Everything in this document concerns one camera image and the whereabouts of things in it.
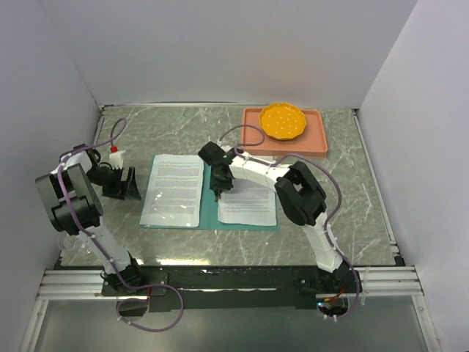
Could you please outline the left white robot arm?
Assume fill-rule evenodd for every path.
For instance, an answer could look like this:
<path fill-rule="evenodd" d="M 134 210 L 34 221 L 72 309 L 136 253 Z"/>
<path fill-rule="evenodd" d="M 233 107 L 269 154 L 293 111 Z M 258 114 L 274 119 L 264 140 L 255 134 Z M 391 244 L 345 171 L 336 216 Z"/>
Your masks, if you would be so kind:
<path fill-rule="evenodd" d="M 103 264 L 103 279 L 116 290 L 140 293 L 145 276 L 136 259 L 118 244 L 103 220 L 102 195 L 113 199 L 140 200 L 136 169 L 124 168 L 122 152 L 111 148 L 108 162 L 92 146 L 80 144 L 59 157 L 59 165 L 38 177 L 35 185 L 54 229 L 86 244 Z"/>

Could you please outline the printed paper sheet top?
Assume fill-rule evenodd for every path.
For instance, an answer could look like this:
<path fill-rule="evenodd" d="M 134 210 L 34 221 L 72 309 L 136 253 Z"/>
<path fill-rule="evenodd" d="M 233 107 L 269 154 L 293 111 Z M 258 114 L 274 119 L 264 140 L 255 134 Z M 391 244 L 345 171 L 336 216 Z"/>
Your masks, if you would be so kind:
<path fill-rule="evenodd" d="M 204 163 L 196 155 L 156 155 L 142 208 L 143 228 L 198 227 Z"/>

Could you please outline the teal file folder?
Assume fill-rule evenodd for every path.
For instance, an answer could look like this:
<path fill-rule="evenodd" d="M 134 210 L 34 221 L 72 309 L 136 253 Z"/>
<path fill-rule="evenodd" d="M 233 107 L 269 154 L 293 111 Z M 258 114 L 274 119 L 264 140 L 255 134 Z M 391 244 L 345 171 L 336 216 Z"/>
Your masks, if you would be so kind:
<path fill-rule="evenodd" d="M 278 230 L 277 225 L 272 227 L 260 227 L 245 224 L 225 224 L 218 220 L 218 202 L 215 201 L 214 193 L 210 190 L 210 171 L 211 168 L 204 164 L 202 197 L 200 204 L 200 222 L 198 227 L 174 228 L 166 227 L 167 229 L 195 229 L 195 230 Z"/>

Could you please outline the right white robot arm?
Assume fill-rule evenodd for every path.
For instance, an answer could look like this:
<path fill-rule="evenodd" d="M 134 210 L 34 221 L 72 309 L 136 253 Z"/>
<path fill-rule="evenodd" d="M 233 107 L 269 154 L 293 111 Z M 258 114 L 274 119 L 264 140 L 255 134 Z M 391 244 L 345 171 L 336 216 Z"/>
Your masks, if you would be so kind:
<path fill-rule="evenodd" d="M 280 164 L 256 158 L 240 148 L 227 151 L 214 142 L 200 149 L 198 156 L 210 168 L 210 190 L 218 201 L 233 189 L 235 180 L 250 181 L 276 193 L 285 216 L 300 226 L 316 258 L 320 283 L 328 292 L 336 292 L 346 283 L 340 269 L 352 264 L 339 249 L 329 221 L 335 213 L 327 213 L 325 190 L 302 161 Z"/>

